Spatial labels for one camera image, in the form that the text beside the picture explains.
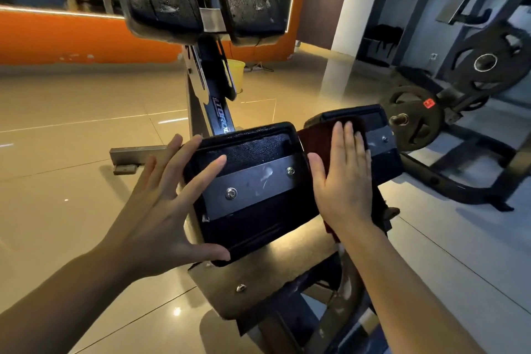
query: red sticker on weight plate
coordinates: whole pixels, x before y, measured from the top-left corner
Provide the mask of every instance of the red sticker on weight plate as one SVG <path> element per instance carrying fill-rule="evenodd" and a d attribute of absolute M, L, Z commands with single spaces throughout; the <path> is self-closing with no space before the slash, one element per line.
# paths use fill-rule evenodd
<path fill-rule="evenodd" d="M 428 109 L 435 106 L 435 101 L 431 98 L 428 98 L 426 101 L 424 101 L 424 106 Z"/>

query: person's left hand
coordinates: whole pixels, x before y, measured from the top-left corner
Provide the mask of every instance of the person's left hand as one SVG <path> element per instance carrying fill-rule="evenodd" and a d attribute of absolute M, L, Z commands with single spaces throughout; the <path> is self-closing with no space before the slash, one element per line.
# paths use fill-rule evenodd
<path fill-rule="evenodd" d="M 201 143 L 201 136 L 181 147 L 175 135 L 157 162 L 150 156 L 128 202 L 95 250 L 117 257 L 134 279 L 162 274 L 184 264 L 230 260 L 229 251 L 216 244 L 191 244 L 184 233 L 193 203 L 227 162 L 222 155 L 188 183 L 177 196 L 184 166 Z"/>

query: yellow trash bin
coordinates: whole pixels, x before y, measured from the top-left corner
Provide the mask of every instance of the yellow trash bin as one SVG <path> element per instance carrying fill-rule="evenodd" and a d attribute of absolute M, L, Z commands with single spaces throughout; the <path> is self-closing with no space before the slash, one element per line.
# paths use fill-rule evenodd
<path fill-rule="evenodd" d="M 233 77 L 236 92 L 239 94 L 243 91 L 243 69 L 245 62 L 232 59 L 227 59 L 227 62 L 229 63 L 230 74 Z"/>

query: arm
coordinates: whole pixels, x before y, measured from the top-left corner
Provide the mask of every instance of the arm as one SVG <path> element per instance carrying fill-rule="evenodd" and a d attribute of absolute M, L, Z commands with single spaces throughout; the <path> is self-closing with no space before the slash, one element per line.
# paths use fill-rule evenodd
<path fill-rule="evenodd" d="M 484 353 L 371 221 L 371 157 L 351 123 L 335 124 L 330 169 L 309 154 L 323 219 L 357 267 L 394 354 Z"/>
<path fill-rule="evenodd" d="M 219 245 L 190 244 L 183 228 L 193 202 L 221 171 L 226 157 L 211 163 L 177 196 L 178 180 L 201 137 L 181 148 L 182 141 L 176 135 L 160 163 L 154 157 L 148 160 L 101 243 L 0 315 L 1 353 L 68 353 L 135 280 L 187 263 L 230 259 Z"/>

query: forearm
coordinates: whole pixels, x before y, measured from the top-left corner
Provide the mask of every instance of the forearm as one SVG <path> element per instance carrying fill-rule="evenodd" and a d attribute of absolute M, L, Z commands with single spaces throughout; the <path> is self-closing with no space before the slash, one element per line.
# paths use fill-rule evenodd
<path fill-rule="evenodd" d="M 372 223 L 338 233 L 395 354 L 483 353 Z"/>
<path fill-rule="evenodd" d="M 129 285 L 119 258 L 77 257 L 0 315 L 3 354 L 68 353 Z"/>

